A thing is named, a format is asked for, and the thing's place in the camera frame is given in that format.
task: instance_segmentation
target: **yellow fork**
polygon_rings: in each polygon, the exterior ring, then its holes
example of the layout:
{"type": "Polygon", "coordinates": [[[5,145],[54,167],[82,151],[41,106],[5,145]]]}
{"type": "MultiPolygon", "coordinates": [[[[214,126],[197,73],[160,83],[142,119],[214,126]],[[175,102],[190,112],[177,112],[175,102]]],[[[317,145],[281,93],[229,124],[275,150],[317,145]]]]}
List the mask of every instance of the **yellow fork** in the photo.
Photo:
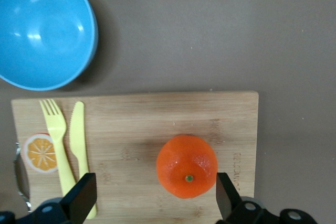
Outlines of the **yellow fork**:
{"type": "Polygon", "coordinates": [[[40,105],[48,132],[54,143],[59,181],[63,196],[65,196],[76,183],[63,145],[63,137],[67,130],[67,125],[61,110],[53,99],[42,100],[40,105]]]}

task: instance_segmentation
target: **fork handle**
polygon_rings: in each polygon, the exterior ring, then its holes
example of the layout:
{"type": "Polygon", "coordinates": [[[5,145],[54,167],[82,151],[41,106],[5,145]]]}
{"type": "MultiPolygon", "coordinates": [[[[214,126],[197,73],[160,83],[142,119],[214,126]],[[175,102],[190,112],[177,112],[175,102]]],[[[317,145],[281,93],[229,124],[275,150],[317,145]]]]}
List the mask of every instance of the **fork handle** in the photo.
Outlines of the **fork handle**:
{"type": "Polygon", "coordinates": [[[73,188],[76,182],[68,162],[67,154],[65,153],[62,139],[54,141],[54,150],[62,194],[65,196],[73,188]]]}

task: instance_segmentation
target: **knife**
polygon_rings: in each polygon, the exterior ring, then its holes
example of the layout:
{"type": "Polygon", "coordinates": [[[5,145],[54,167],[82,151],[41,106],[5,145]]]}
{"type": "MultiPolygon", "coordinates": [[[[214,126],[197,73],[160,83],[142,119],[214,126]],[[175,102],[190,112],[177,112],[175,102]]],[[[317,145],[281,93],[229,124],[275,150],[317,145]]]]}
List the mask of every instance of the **knife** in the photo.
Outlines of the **knife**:
{"type": "MultiPolygon", "coordinates": [[[[85,122],[84,122],[84,103],[75,103],[70,120],[70,149],[78,160],[79,179],[89,172],[88,159],[85,144],[85,122]]],[[[97,214],[96,204],[89,212],[87,219],[92,219],[97,214]]]]}

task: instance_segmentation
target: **gray surface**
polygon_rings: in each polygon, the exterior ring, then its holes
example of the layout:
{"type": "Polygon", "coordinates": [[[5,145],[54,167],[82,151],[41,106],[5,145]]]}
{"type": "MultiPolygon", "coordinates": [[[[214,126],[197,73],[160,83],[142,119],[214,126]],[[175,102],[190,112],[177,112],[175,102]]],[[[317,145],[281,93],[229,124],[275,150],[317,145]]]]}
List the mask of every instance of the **gray surface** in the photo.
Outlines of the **gray surface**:
{"type": "Polygon", "coordinates": [[[22,216],[10,100],[158,91],[256,90],[255,197],[273,213],[336,220],[336,0],[90,0],[89,69],[52,92],[0,81],[0,210],[22,216]]]}

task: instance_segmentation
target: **citrus slice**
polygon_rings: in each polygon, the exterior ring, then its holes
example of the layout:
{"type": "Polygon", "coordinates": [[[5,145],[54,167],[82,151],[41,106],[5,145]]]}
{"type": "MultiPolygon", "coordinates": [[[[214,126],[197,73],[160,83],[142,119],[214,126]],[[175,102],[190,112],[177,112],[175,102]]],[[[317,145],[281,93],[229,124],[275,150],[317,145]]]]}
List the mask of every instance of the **citrus slice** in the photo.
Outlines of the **citrus slice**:
{"type": "Polygon", "coordinates": [[[218,163],[215,152],[203,139],[178,135],[170,139],[156,159],[160,184],[178,198],[194,198],[216,182],[218,163]]]}
{"type": "Polygon", "coordinates": [[[28,165],[39,173],[57,170],[56,155],[52,139],[47,133],[38,133],[26,140],[24,156],[28,165]]]}

